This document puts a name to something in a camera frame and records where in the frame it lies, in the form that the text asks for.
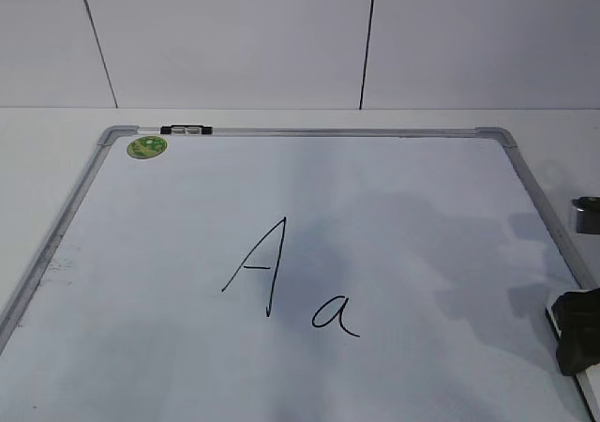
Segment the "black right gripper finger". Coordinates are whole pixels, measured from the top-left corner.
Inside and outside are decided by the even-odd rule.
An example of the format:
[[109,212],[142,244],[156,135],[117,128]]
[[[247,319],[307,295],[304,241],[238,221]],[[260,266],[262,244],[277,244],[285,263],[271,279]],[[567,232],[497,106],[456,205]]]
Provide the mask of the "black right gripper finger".
[[599,364],[599,289],[567,292],[550,307],[560,331],[556,359],[562,375]]

